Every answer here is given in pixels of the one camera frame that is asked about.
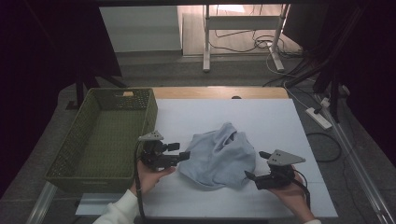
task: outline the light blue cloth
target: light blue cloth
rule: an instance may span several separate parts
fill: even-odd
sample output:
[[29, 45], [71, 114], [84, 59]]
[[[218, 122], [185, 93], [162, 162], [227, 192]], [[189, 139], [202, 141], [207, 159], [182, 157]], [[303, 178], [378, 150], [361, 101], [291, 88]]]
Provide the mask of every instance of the light blue cloth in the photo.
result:
[[245, 171], [254, 172], [256, 167], [254, 147], [230, 122], [217, 131], [195, 134], [186, 151], [191, 152], [190, 159], [179, 164], [179, 171], [212, 189], [239, 189], [248, 182]]

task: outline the black curtain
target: black curtain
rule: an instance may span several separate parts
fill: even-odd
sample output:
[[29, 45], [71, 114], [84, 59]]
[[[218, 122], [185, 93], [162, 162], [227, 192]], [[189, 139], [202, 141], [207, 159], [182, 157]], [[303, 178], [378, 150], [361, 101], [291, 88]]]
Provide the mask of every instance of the black curtain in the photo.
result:
[[395, 1], [371, 1], [339, 60], [355, 117], [396, 165]]
[[59, 91], [77, 75], [95, 86], [98, 72], [120, 76], [120, 68], [96, 6], [3, 0], [0, 10], [2, 195], [50, 121]]

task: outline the white sleeve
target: white sleeve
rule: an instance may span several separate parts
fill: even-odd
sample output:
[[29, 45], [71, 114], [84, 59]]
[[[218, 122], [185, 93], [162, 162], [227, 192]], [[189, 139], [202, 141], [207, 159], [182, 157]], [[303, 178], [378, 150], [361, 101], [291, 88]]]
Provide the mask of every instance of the white sleeve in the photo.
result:
[[318, 219], [314, 219], [309, 222], [305, 222], [304, 224], [321, 224], [321, 221]]
[[133, 224], [138, 210], [137, 198], [130, 190], [116, 202], [107, 205], [105, 212], [94, 224]]

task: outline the human hand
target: human hand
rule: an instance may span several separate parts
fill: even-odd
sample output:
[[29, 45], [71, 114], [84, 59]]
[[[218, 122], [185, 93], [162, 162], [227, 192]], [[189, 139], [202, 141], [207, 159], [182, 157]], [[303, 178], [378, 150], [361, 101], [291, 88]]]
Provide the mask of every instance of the human hand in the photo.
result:
[[[297, 172], [294, 172], [294, 174], [294, 178], [302, 183], [303, 180], [299, 174]], [[279, 200], [285, 204], [290, 209], [290, 211], [295, 216], [297, 216], [297, 218], [299, 218], [302, 223], [315, 219], [314, 215], [306, 204], [304, 191], [296, 184], [290, 183], [289, 185], [282, 188], [268, 190], [274, 193], [279, 198]]]
[[[155, 185], [160, 181], [160, 178], [165, 175], [170, 175], [176, 170], [175, 167], [169, 167], [161, 171], [153, 171], [148, 168], [142, 161], [137, 163], [137, 171], [139, 173], [140, 187], [142, 194], [149, 192], [155, 187]], [[130, 188], [130, 191], [137, 195], [136, 193], [136, 183], [134, 182]]]

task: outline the white board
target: white board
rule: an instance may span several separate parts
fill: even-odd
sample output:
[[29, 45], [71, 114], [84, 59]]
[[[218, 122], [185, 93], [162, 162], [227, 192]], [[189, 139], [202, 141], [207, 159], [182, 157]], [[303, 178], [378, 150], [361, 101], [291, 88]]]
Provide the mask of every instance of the white board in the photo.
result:
[[[194, 134], [215, 131], [223, 123], [231, 122], [238, 132], [246, 133], [247, 140], [257, 152], [272, 153], [281, 149], [305, 158], [306, 162], [295, 167], [307, 178], [314, 215], [337, 217], [292, 100], [166, 99], [157, 100], [157, 105], [156, 130], [163, 135], [165, 144], [179, 142], [180, 151], [186, 150]], [[255, 174], [266, 175], [268, 171], [266, 160], [257, 154]], [[120, 196], [84, 194], [77, 215], [100, 215], [107, 203], [115, 202]], [[257, 190], [253, 181], [241, 189], [207, 190], [178, 171], [161, 179], [156, 188], [144, 196], [144, 204], [148, 217], [292, 216], [275, 195], [267, 190]]]

